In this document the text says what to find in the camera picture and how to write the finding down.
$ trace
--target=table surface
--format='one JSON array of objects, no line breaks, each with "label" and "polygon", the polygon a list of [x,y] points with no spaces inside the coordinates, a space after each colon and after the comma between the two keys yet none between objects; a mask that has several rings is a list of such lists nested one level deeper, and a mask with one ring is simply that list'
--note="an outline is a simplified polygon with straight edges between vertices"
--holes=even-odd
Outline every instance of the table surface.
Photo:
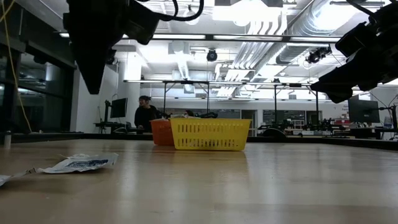
[{"label": "table surface", "polygon": [[119,154],[112,169],[32,174],[0,187],[0,223],[397,223],[398,154],[248,143],[175,151],[150,141],[72,140],[0,148],[0,174],[58,154]]}]

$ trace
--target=white paper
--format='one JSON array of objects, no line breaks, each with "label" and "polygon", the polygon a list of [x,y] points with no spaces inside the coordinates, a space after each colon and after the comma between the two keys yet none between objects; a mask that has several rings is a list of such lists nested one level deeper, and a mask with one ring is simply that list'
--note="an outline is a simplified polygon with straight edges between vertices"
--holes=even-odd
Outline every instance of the white paper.
[{"label": "white paper", "polygon": [[67,159],[53,167],[46,169],[39,168],[37,169],[37,172],[44,172],[46,174],[66,174],[76,171],[84,172],[88,170],[96,170],[115,165],[118,156],[119,155],[116,153],[101,154],[96,156],[76,154],[67,157]]},{"label": "white paper", "polygon": [[0,187],[5,184],[6,182],[14,179],[14,178],[18,178],[18,177],[22,177],[25,176],[26,174],[34,174],[36,173],[36,170],[34,168],[31,168],[30,170],[25,170],[24,172],[20,172],[18,174],[15,175],[0,175]]}]

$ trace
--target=man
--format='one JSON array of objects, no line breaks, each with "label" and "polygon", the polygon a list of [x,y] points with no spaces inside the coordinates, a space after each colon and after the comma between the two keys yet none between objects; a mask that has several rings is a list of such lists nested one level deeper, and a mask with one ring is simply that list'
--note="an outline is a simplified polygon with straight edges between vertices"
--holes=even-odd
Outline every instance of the man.
[{"label": "man", "polygon": [[139,129],[144,129],[146,131],[152,132],[152,126],[150,125],[150,121],[162,118],[162,116],[160,115],[156,107],[150,105],[149,102],[149,96],[139,97],[139,107],[136,110],[134,124]]}]

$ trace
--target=black camera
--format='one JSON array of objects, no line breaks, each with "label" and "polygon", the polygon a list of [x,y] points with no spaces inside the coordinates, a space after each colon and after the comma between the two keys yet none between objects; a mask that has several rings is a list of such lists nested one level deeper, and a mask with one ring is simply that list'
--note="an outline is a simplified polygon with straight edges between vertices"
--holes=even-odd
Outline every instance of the black camera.
[{"label": "black camera", "polygon": [[352,0],[347,2],[369,14],[370,23],[360,23],[336,43],[347,63],[311,85],[312,90],[326,93],[334,103],[351,98],[356,85],[369,91],[378,83],[398,78],[398,2],[375,13]]},{"label": "black camera", "polygon": [[208,62],[215,62],[217,61],[217,53],[216,50],[210,49],[209,52],[207,53],[207,61]]},{"label": "black camera", "polygon": [[124,34],[146,45],[153,38],[159,20],[194,20],[204,7],[204,0],[200,0],[195,15],[177,17],[177,5],[174,16],[170,16],[152,12],[135,0],[67,0],[67,3],[69,12],[63,15],[63,26],[69,33],[72,53],[91,94],[100,92],[105,63],[114,57],[112,46]]}]

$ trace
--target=red object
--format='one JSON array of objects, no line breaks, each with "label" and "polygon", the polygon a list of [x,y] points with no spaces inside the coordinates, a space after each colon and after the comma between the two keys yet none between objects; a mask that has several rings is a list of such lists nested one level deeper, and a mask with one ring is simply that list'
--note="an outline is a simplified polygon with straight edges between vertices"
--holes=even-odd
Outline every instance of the red object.
[{"label": "red object", "polygon": [[170,121],[150,121],[154,143],[158,146],[174,146],[172,125]]}]

